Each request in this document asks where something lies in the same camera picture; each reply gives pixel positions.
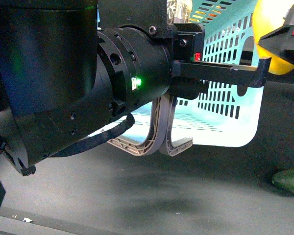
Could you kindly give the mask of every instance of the black cable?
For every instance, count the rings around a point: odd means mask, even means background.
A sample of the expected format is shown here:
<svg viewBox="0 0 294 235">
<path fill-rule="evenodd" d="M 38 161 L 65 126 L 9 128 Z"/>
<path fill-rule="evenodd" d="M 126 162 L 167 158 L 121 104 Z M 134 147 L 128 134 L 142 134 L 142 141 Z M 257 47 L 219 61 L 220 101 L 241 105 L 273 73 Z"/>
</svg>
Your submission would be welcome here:
<svg viewBox="0 0 294 235">
<path fill-rule="evenodd" d="M 111 128 L 110 130 L 104 131 L 93 137 L 81 140 L 72 144 L 71 146 L 61 150 L 60 152 L 54 154 L 53 158 L 63 158 L 72 156 L 75 154 L 86 152 L 90 149 L 93 149 L 103 143 L 106 143 L 108 140 L 116 138 L 122 135 L 125 131 L 131 128 L 135 123 L 135 119 L 132 114 L 129 114 L 124 121 L 119 125 Z"/>
</svg>

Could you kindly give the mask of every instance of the yellow object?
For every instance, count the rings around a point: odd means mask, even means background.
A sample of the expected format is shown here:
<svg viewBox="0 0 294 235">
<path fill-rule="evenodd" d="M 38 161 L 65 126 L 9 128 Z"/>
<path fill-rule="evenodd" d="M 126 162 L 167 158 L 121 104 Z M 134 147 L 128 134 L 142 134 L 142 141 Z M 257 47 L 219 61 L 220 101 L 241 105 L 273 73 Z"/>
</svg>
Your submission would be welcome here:
<svg viewBox="0 0 294 235">
<path fill-rule="evenodd" d="M 284 23 L 283 17 L 294 5 L 294 0 L 259 0 L 257 2 L 252 23 L 257 50 L 261 57 L 272 57 L 269 72 L 282 75 L 294 69 L 294 65 L 280 59 L 258 45 L 262 36 L 276 30 Z"/>
</svg>

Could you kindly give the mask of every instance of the screw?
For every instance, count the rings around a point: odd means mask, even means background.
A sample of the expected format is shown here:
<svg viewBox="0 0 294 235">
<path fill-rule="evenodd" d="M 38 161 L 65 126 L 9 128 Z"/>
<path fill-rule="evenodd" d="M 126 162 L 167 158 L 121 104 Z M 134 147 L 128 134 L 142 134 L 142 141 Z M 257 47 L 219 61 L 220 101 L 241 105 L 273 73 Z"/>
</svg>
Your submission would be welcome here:
<svg viewBox="0 0 294 235">
<path fill-rule="evenodd" d="M 69 117 L 71 120 L 75 119 L 75 113 L 74 112 L 70 112 Z"/>
<path fill-rule="evenodd" d="M 150 35 L 155 35 L 157 33 L 157 28 L 155 26 L 151 26 L 148 32 Z"/>
<path fill-rule="evenodd" d="M 75 133 L 76 133 L 76 129 L 74 129 L 74 130 L 72 130 L 71 132 L 70 132 L 70 134 L 73 136 L 73 135 L 75 135 Z"/>
<path fill-rule="evenodd" d="M 136 58 L 135 58 L 135 55 L 134 54 L 131 54 L 131 58 L 132 58 L 132 61 L 135 61 Z"/>
<path fill-rule="evenodd" d="M 180 41 L 180 46 L 181 46 L 181 47 L 186 47 L 186 45 L 187 45 L 187 41 L 186 41 L 185 39 L 182 39 L 182 40 Z"/>
</svg>

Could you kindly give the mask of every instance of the green led light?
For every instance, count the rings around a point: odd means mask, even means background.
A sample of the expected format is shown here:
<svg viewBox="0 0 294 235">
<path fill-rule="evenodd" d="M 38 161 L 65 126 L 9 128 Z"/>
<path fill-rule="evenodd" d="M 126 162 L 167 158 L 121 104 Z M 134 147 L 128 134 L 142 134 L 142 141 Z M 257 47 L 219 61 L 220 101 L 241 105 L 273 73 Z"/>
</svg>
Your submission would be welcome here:
<svg viewBox="0 0 294 235">
<path fill-rule="evenodd" d="M 141 86 L 142 85 L 142 80 L 140 78 L 136 79 L 136 85 Z"/>
<path fill-rule="evenodd" d="M 85 7 L 84 9 L 85 10 L 95 10 L 95 7 L 94 6 L 89 6 L 89 7 Z"/>
</svg>

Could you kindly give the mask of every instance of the black metal plate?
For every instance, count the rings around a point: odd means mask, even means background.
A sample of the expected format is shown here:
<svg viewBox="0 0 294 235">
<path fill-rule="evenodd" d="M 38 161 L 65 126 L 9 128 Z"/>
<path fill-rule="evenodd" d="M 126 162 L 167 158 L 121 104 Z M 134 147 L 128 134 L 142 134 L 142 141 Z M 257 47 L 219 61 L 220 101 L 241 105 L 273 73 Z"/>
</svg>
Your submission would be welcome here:
<svg viewBox="0 0 294 235">
<path fill-rule="evenodd" d="M 166 0 L 99 0 L 100 24 L 105 28 L 134 26 L 148 32 L 157 28 L 153 38 L 171 38 L 167 28 Z"/>
</svg>

